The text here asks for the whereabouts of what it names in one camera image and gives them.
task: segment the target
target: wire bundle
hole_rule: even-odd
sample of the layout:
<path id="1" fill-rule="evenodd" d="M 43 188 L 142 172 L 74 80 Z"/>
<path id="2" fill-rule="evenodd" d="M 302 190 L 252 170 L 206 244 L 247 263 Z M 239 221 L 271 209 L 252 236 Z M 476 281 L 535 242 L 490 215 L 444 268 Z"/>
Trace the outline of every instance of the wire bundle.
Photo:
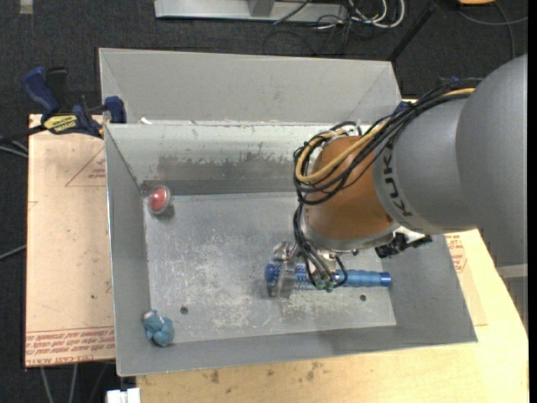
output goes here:
<path id="1" fill-rule="evenodd" d="M 328 131 L 318 133 L 299 147 L 294 153 L 295 174 L 294 182 L 299 200 L 299 205 L 293 218 L 293 227 L 295 232 L 295 242 L 297 243 L 300 254 L 305 259 L 306 270 L 310 281 L 315 285 L 315 278 L 310 270 L 310 264 L 315 266 L 315 272 L 320 276 L 317 279 L 334 280 L 334 276 L 324 262 L 323 258 L 312 248 L 310 242 L 305 237 L 301 229 L 301 217 L 304 205 L 318 205 L 327 202 L 338 192 L 355 184 L 381 155 L 384 148 L 389 143 L 396 140 L 401 131 L 415 118 L 426 110 L 440 105 L 450 100 L 467 98 L 472 94 L 480 79 L 469 78 L 464 81 L 454 81 L 448 84 L 438 86 L 425 94 L 420 100 L 414 103 L 404 103 L 397 107 L 391 115 L 380 118 L 376 121 L 363 135 L 356 136 L 353 142 L 346 150 L 340 153 L 329 163 L 323 165 L 320 169 L 309 173 L 311 157 L 316 149 L 336 137 L 348 135 L 345 127 L 356 124 L 344 122 L 337 124 Z M 346 159 L 351 154 L 357 154 L 352 161 L 347 164 Z M 349 181 L 352 172 L 371 154 L 373 159 L 365 168 L 356 176 L 353 181 Z M 315 198 L 310 199 L 308 196 L 315 193 Z M 334 256 L 336 262 L 340 265 L 344 274 L 344 279 L 339 284 L 334 285 L 336 288 L 345 283 L 347 280 L 347 271 L 341 262 L 341 259 Z"/>
<path id="2" fill-rule="evenodd" d="M 380 29 L 391 29 L 397 27 L 404 18 L 405 6 L 404 0 L 397 0 L 399 6 L 399 15 L 395 19 L 388 19 L 388 1 L 379 0 L 382 4 L 382 12 L 380 14 L 375 14 L 372 17 L 368 17 L 363 13 L 362 10 L 358 8 L 359 0 L 347 0 L 349 5 L 349 10 L 352 13 L 352 21 L 364 24 L 371 24 L 374 27 Z"/>

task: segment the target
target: black cable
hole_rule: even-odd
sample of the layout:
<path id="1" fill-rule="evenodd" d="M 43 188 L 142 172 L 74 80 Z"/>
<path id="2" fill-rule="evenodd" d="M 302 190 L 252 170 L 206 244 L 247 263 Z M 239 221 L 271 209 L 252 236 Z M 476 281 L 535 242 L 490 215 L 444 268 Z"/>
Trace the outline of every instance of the black cable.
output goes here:
<path id="1" fill-rule="evenodd" d="M 274 25 L 281 24 L 281 23 L 284 23 L 285 21 L 287 21 L 288 19 L 293 18 L 298 12 L 300 12 L 303 8 L 305 8 L 306 4 L 308 4 L 311 1 L 312 0 L 306 0 L 305 2 L 300 4 L 295 10 L 289 12 L 287 15 L 285 15 L 282 18 L 280 18 L 278 21 L 274 21 L 273 24 Z"/>
<path id="2" fill-rule="evenodd" d="M 523 23 L 523 22 L 528 20 L 528 16 L 526 15 L 525 17 L 520 18 L 520 19 L 515 19 L 514 21 L 506 20 L 503 23 L 489 23 L 488 21 L 482 21 L 481 19 L 472 18 L 472 17 L 466 15 L 462 10 L 458 10 L 457 12 L 459 13 L 459 15 L 461 15 L 463 18 L 467 19 L 468 21 L 472 21 L 473 23 L 481 24 L 481 25 L 490 25 L 492 27 L 502 27 L 504 25 L 519 24 L 519 23 Z"/>
<path id="3" fill-rule="evenodd" d="M 343 265 L 343 262 L 337 255 L 336 255 L 336 261 L 341 267 L 341 271 L 343 272 L 343 279 L 341 280 L 341 282 L 338 282 L 337 284 L 334 285 L 335 289 L 345 284 L 345 282 L 347 282 L 347 279 L 349 277 L 349 274 L 347 273 L 347 269 L 345 268 L 345 266 Z"/>
<path id="4" fill-rule="evenodd" d="M 494 6 L 498 9 L 498 11 L 502 14 L 503 19 L 505 19 L 505 25 L 507 26 L 507 30 L 509 32 L 509 40 L 511 41 L 511 59 L 514 60 L 517 56 L 516 49 L 514 47 L 514 34 L 513 34 L 513 26 L 508 20 L 508 16 L 503 10 L 503 8 L 499 5 L 498 2 L 494 2 Z"/>
<path id="5" fill-rule="evenodd" d="M 459 81 L 455 83 L 451 82 L 449 84 L 445 84 L 444 86 L 439 86 L 435 88 L 434 90 L 431 90 L 431 92 L 425 94 L 424 97 L 422 97 L 422 99 L 420 99 L 420 101 L 418 101 L 416 104 L 409 105 L 407 108 L 404 108 L 402 111 L 394 115 L 384 117 L 378 120 L 378 121 L 381 121 L 381 120 L 385 120 L 386 118 L 389 118 L 389 121 L 384 125 L 384 127 L 381 128 L 378 131 L 378 133 L 376 133 L 373 136 L 373 138 L 362 148 L 362 150 L 360 150 L 360 152 L 353 159 L 352 163 L 341 174 L 321 184 L 319 184 L 319 181 L 317 181 L 315 184 L 302 184 L 300 183 L 300 181 L 296 180 L 295 178 L 295 186 L 297 189 L 297 195 L 298 195 L 299 201 L 306 205 L 315 205 L 315 204 L 320 204 L 322 202 L 326 202 L 327 200 L 332 198 L 337 192 L 339 192 L 340 190 L 346 187 L 345 184 L 350 174 L 377 147 L 379 147 L 383 142 L 385 142 L 387 139 L 389 139 L 393 135 L 397 134 L 404 125 L 406 125 L 412 119 L 416 118 L 425 110 L 433 106 L 436 106 L 442 102 L 450 101 L 450 100 L 457 99 L 457 98 L 467 97 L 467 94 L 461 94 L 461 95 L 456 94 L 456 95 L 450 95 L 448 97 L 443 97 L 444 94 L 446 94 L 446 92 L 453 91 L 455 86 L 457 89 L 462 89 L 463 87 L 467 87 L 467 85 L 475 86 L 476 81 L 470 80 L 470 81 Z M 378 121 L 366 132 L 366 134 L 369 133 L 373 127 L 378 125 Z M 321 147 L 322 144 L 323 142 L 316 145 L 315 149 Z M 298 158 L 300 157 L 301 151 L 303 149 L 304 148 L 298 149 L 295 153 L 295 166 L 297 166 Z M 307 163 L 309 161 L 310 155 L 313 153 L 313 150 L 314 149 L 311 149 L 309 153 L 305 156 L 302 169 L 300 169 L 302 174 L 305 174 Z M 331 188 L 331 190 L 328 191 L 327 193 L 324 193 L 325 195 L 321 198 L 318 198 L 313 201 L 306 199 L 306 196 L 308 194 L 311 194 L 314 192 L 322 192 L 329 188 Z"/>

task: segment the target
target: blue clamp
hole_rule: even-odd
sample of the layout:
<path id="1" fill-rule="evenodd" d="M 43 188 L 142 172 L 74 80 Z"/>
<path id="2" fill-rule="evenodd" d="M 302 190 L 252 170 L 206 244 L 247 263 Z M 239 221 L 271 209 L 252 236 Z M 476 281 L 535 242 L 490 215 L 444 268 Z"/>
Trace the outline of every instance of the blue clamp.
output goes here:
<path id="1" fill-rule="evenodd" d="M 143 315 L 143 327 L 149 340 L 159 346 L 167 346 L 174 341 L 174 324 L 167 318 L 160 316 L 157 311 L 149 311 Z"/>
<path id="2" fill-rule="evenodd" d="M 111 96 L 104 99 L 104 107 L 110 113 L 112 119 L 111 123 L 125 124 L 127 123 L 127 113 L 121 98 L 118 96 Z"/>
<path id="3" fill-rule="evenodd" d="M 71 114 L 57 113 L 60 104 L 47 87 L 44 78 L 44 67 L 39 66 L 29 71 L 23 78 L 23 89 L 36 103 L 44 107 L 41 125 L 54 134 L 80 133 L 100 138 L 102 125 L 94 121 L 89 113 L 80 105 L 72 108 Z M 123 102 L 117 96 L 107 97 L 102 110 L 108 110 L 111 123 L 126 123 L 127 114 Z"/>

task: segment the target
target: gray metal tray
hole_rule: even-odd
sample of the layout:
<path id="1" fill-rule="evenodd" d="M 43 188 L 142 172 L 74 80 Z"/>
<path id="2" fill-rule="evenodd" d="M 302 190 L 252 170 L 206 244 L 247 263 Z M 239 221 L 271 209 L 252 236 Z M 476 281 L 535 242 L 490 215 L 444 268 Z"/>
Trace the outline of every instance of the gray metal tray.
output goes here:
<path id="1" fill-rule="evenodd" d="M 343 258 L 351 268 L 389 271 L 390 289 L 268 297 L 263 268 L 274 245 L 293 238 L 292 152 L 325 127 L 107 126 L 120 375 L 475 340 L 442 237 L 390 260 L 374 251 Z M 172 218 L 148 212 L 145 191 L 154 183 L 172 189 Z M 141 319 L 149 309 L 174 321 L 172 345 L 146 338 Z"/>

